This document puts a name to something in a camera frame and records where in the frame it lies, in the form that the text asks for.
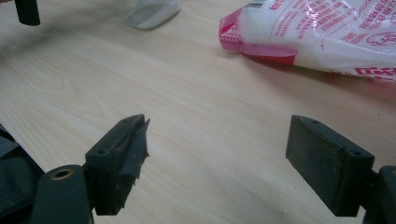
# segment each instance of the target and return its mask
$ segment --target light wood grain surface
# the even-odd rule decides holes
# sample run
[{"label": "light wood grain surface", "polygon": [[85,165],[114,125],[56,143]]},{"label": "light wood grain surface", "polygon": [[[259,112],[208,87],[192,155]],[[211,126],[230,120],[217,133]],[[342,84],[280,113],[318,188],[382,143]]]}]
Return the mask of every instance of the light wood grain surface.
[{"label": "light wood grain surface", "polygon": [[42,24],[0,5],[0,123],[43,169],[83,164],[143,113],[150,157],[125,209],[96,223],[361,223],[334,217],[285,158],[290,116],[318,119],[396,163],[396,84],[259,63],[222,50],[236,0],[181,0],[149,32],[110,0],[39,0]]}]

